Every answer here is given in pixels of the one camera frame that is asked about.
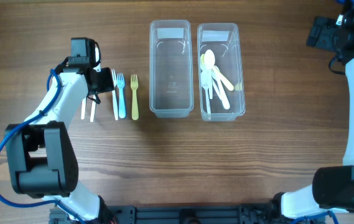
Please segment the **white plastic fork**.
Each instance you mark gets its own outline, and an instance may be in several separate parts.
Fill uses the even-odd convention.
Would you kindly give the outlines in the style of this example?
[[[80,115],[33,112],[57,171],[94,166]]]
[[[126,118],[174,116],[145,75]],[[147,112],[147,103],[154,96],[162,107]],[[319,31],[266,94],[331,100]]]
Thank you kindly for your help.
[[[115,69],[111,69],[111,76],[112,76],[113,84],[114,84],[114,90],[112,91],[113,113],[114,113],[115,120],[118,120],[119,119],[119,116],[118,116],[118,102],[117,102],[117,97],[116,97],[117,78],[116,78]]]
[[[82,106],[81,106],[81,120],[85,119],[85,114],[86,114],[86,98],[82,100]]]
[[[95,112],[96,112],[96,96],[93,97],[92,104],[91,104],[91,111],[90,111],[90,122],[91,123],[94,122]]]

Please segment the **light blue plastic fork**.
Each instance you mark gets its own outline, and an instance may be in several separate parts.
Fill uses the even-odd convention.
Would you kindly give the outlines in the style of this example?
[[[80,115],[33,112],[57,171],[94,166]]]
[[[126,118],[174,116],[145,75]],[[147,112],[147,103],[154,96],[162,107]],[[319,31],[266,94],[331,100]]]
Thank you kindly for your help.
[[[125,87],[125,80],[123,73],[117,74],[117,87],[119,92],[119,108],[118,114],[121,119],[126,117],[126,105],[124,100],[124,87]]]

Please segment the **yellow plastic fork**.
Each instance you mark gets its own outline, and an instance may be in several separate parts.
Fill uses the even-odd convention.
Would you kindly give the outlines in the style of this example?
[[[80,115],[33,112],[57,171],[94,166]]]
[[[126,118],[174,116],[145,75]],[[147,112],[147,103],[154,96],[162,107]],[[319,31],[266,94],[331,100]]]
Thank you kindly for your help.
[[[132,119],[133,120],[138,120],[139,119],[139,108],[138,108],[138,103],[137,103],[137,89],[139,87],[139,82],[137,79],[136,74],[131,75],[131,89],[132,89]]]

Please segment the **translucent white plastic spoon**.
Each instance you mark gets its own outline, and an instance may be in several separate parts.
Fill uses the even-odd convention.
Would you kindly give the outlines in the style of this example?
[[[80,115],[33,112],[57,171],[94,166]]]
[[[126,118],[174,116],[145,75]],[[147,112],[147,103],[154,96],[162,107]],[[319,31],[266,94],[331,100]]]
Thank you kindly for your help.
[[[204,58],[203,58],[204,64],[206,65],[207,69],[208,69],[208,76],[209,76],[209,84],[210,84],[210,88],[209,88],[209,97],[212,100],[213,99],[213,86],[212,86],[212,71],[213,71],[213,66],[215,64],[215,56],[212,50],[208,49],[205,53],[204,53]]]

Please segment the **yellow plastic spoon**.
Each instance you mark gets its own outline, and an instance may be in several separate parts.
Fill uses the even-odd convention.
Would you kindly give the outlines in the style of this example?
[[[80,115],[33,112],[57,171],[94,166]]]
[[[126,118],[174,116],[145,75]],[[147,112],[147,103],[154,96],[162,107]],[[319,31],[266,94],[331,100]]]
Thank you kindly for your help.
[[[207,70],[207,66],[205,65],[204,62],[204,54],[201,54],[200,56],[200,68],[202,71]],[[215,68],[217,69],[217,72],[215,74],[215,79],[220,80],[229,91],[233,91],[235,87],[232,85],[232,83],[219,71],[217,66],[215,66]]]

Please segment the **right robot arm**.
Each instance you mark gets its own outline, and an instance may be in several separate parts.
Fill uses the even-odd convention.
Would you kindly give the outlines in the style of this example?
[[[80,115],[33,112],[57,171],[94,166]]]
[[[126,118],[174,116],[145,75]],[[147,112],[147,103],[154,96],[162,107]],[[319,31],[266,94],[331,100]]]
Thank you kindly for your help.
[[[348,141],[341,166],[319,168],[311,185],[294,192],[277,194],[268,204],[267,218],[289,223],[334,218],[337,213],[354,213],[354,0],[341,1],[337,19],[316,17],[306,45],[333,52],[328,64],[344,66],[349,90]]]

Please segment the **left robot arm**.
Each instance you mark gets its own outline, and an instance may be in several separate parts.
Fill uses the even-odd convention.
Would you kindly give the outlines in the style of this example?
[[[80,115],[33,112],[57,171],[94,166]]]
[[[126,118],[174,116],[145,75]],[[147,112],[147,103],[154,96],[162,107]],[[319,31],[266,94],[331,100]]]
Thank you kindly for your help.
[[[114,90],[111,70],[101,67],[98,43],[86,37],[71,39],[71,53],[50,70],[47,94],[20,124],[10,124],[0,143],[6,150],[15,193],[53,203],[78,223],[114,223],[104,200],[78,180],[78,162],[68,127],[80,103]]]

